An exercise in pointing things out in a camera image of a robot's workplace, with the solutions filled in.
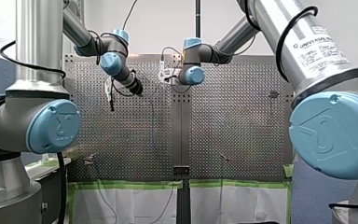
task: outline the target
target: green tape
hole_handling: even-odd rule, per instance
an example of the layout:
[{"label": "green tape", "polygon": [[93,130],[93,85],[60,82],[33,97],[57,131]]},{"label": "green tape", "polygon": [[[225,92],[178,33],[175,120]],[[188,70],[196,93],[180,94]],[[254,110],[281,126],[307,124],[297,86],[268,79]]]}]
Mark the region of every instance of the green tape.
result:
[{"label": "green tape", "polygon": [[293,170],[294,170],[293,164],[284,165],[283,169],[284,169],[284,174],[286,175],[286,178],[293,177]]},{"label": "green tape", "polygon": [[286,208],[287,224],[292,223],[292,195],[293,195],[293,185],[291,182],[289,182],[289,186],[287,189],[287,208]]},{"label": "green tape", "polygon": [[28,165],[26,165],[25,167],[27,168],[31,168],[31,167],[34,167],[36,165],[39,165],[39,162],[32,162],[32,163],[29,163]]},{"label": "green tape", "polygon": [[[259,182],[243,180],[223,180],[223,186],[244,187],[254,189],[288,189],[290,182]],[[192,189],[220,188],[222,182],[220,179],[215,180],[190,180]]]},{"label": "green tape", "polygon": [[68,184],[69,224],[74,224],[74,204],[76,193],[87,189],[181,189],[182,181],[130,182],[124,180],[98,180],[98,182],[74,182]]},{"label": "green tape", "polygon": [[68,215],[69,215],[69,224],[74,224],[74,204],[75,204],[76,190],[71,188],[71,185],[68,186]]},{"label": "green tape", "polygon": [[[181,189],[181,181],[162,181],[162,182],[131,182],[121,180],[99,180],[99,182],[75,182],[68,184],[68,215],[69,224],[74,224],[74,204],[76,193],[87,189]],[[190,180],[190,187],[193,189],[220,188],[222,181],[213,180]],[[243,180],[223,180],[223,186],[246,187],[259,189],[287,189],[287,224],[291,222],[292,214],[292,183],[291,182],[259,182]]]},{"label": "green tape", "polygon": [[121,180],[99,180],[97,182],[76,182],[70,183],[69,188],[75,190],[83,189],[180,189],[181,181],[162,181],[162,182],[130,182]]},{"label": "green tape", "polygon": [[43,166],[47,166],[47,167],[58,166],[58,161],[45,161],[43,162]]}]

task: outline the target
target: label sticker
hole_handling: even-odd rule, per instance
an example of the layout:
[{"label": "label sticker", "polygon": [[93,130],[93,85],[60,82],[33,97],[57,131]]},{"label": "label sticker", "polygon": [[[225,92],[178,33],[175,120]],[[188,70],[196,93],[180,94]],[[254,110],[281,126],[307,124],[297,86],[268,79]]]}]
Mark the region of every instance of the label sticker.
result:
[{"label": "label sticker", "polygon": [[314,26],[312,27],[313,32],[316,34],[324,34],[327,35],[326,29],[324,29],[322,26]]},{"label": "label sticker", "polygon": [[330,35],[306,37],[294,44],[293,49],[299,65],[311,72],[319,72],[329,64],[349,62]]}]

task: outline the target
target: pegboard panel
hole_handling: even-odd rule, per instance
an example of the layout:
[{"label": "pegboard panel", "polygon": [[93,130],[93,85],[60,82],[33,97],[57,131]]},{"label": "pegboard panel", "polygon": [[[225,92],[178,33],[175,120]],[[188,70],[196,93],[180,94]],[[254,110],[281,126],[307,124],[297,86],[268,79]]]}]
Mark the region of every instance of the pegboard panel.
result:
[{"label": "pegboard panel", "polygon": [[[82,127],[72,155],[71,181],[172,179],[171,89],[159,85],[159,57],[130,57],[144,85],[142,97],[114,93],[115,111],[104,93],[107,75],[95,58],[65,57],[66,88],[78,105]],[[95,155],[95,162],[84,159]]]},{"label": "pegboard panel", "polygon": [[192,92],[191,177],[282,180],[291,90],[273,58],[203,66],[205,82]]}]

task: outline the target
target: blue joint cap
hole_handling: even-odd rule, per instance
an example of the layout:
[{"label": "blue joint cap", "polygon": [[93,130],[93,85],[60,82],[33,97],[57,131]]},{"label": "blue joint cap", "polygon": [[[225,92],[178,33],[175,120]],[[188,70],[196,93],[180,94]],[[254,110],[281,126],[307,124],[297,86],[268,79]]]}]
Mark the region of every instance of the blue joint cap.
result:
[{"label": "blue joint cap", "polygon": [[201,84],[205,79],[205,69],[192,66],[186,71],[185,81],[187,85],[195,86]]},{"label": "blue joint cap", "polygon": [[122,38],[123,40],[125,40],[127,42],[127,44],[130,43],[130,36],[127,32],[125,32],[124,30],[121,30],[121,29],[115,29],[113,32],[112,32],[113,35],[116,35],[120,38]]},{"label": "blue joint cap", "polygon": [[79,129],[80,113],[73,102],[50,102],[37,112],[28,127],[28,150],[37,154],[61,152],[75,141]]},{"label": "blue joint cap", "polygon": [[340,179],[358,179],[358,95],[343,91],[313,94],[290,118],[290,138],[315,170]]},{"label": "blue joint cap", "polygon": [[190,37],[185,39],[185,43],[183,45],[184,49],[194,48],[202,43],[202,40],[198,37]]},{"label": "blue joint cap", "polygon": [[107,52],[101,59],[101,68],[104,72],[111,76],[117,76],[121,71],[121,59],[114,52]]}]

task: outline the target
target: silver robot arm segment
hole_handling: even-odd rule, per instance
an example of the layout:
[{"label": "silver robot arm segment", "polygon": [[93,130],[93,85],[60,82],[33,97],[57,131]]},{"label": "silver robot arm segment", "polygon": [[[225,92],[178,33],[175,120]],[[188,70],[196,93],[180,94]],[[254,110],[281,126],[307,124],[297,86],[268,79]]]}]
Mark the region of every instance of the silver robot arm segment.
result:
[{"label": "silver robot arm segment", "polygon": [[185,40],[180,82],[198,85],[200,63],[229,63],[234,52],[261,31],[275,52],[282,77],[295,91],[290,136],[315,170],[358,179],[358,66],[317,22],[317,7],[298,0],[238,0],[246,13],[214,46]]},{"label": "silver robot arm segment", "polygon": [[188,38],[184,44],[183,69],[179,80],[183,85],[199,85],[205,78],[201,63],[230,63],[235,52],[257,35],[258,31],[243,17],[214,46],[202,44],[200,38]]},{"label": "silver robot arm segment", "polygon": [[135,73],[127,67],[129,55],[129,35],[124,30],[104,33],[93,37],[70,8],[63,11],[63,32],[74,42],[79,56],[102,56],[101,68],[104,72],[130,90],[141,95],[143,86]]}]

